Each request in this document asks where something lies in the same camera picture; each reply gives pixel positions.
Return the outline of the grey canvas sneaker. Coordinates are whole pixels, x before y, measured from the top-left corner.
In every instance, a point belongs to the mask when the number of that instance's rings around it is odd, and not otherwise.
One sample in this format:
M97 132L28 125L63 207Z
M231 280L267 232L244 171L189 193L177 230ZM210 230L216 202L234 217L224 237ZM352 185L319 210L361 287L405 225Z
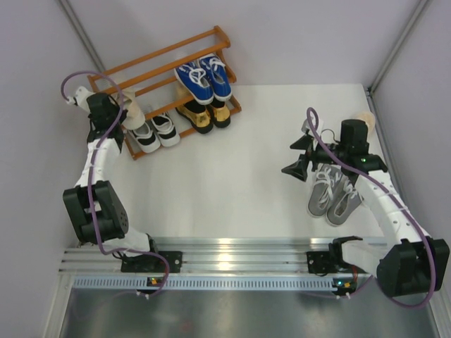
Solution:
M326 212L326 220L332 226L341 226L362 203L362 197L352 182L345 178L340 184L338 195Z
M313 189L307 204L307 210L313 217L322 217L332 206L342 183L339 168L323 164L315 173Z

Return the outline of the beige sneaker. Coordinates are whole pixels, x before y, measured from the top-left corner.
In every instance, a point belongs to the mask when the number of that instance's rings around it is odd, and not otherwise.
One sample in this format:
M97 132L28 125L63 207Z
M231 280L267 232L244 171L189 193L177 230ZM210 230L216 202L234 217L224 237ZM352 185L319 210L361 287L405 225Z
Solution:
M368 127L368 132L372 133L376 126L376 117L371 111L362 111L356 115L356 119L362 120Z
M134 91L123 90L124 110L126 111L125 120L122 125L127 130L136 130L145 123L145 116L140 108Z

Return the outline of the black white sneaker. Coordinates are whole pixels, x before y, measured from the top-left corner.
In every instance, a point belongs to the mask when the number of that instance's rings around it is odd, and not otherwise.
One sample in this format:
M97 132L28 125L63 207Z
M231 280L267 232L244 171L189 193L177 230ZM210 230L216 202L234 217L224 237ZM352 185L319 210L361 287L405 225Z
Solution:
M147 122L135 130L129 130L128 133L146 154L156 151L161 146L159 138Z
M180 135L167 112L153 117L151 124L162 146L172 147L180 142Z

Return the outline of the gold loafer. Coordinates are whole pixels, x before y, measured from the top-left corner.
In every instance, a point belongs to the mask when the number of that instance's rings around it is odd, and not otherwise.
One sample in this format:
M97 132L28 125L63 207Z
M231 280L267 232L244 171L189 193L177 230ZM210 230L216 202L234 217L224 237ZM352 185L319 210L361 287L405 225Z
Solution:
M230 110L225 102L214 99L207 108L216 127L226 128L230 125Z
M200 134L207 134L213 129L213 121L207 112L206 106L199 104L195 99L189 100L175 108L177 113L184 117Z

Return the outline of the blue canvas sneaker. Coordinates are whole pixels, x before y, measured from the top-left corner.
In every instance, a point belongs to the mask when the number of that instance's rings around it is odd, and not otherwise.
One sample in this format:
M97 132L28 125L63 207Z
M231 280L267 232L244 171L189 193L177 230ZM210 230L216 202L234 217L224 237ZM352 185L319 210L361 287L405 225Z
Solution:
M208 105L214 99L212 86L206 78L206 71L194 61L179 65L174 70L181 85L188 90L194 100L201 105Z
M216 54L207 54L198 59L198 64L206 72L218 101L228 101L232 96L232 89L226 73L225 63Z

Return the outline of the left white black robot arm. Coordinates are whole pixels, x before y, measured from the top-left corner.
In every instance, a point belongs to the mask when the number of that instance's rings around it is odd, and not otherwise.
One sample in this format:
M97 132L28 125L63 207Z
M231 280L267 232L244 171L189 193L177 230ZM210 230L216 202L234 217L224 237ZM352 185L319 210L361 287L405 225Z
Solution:
M70 104L87 111L87 160L80 179L63 193L63 202L82 244L95 244L104 255L121 261L127 273L167 273L167 262L155 241L129 225L128 214L109 181L121 154L125 116L118 101L103 92L79 87Z

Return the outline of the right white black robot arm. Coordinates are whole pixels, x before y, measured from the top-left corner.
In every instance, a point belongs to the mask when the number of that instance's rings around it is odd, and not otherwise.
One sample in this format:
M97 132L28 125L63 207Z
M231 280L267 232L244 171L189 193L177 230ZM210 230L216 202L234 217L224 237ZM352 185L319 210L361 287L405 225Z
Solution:
M381 228L386 246L373 248L356 235L334 239L324 258L314 258L309 272L363 270L373 275L390 297L438 291L450 256L443 239L433 239L413 219L395 190L382 158L369 153L368 125L363 120L341 123L340 140L324 144L321 121L305 121L303 136L291 145L301 151L293 164L282 169L303 182L314 174L307 203L310 215L340 226L366 205Z

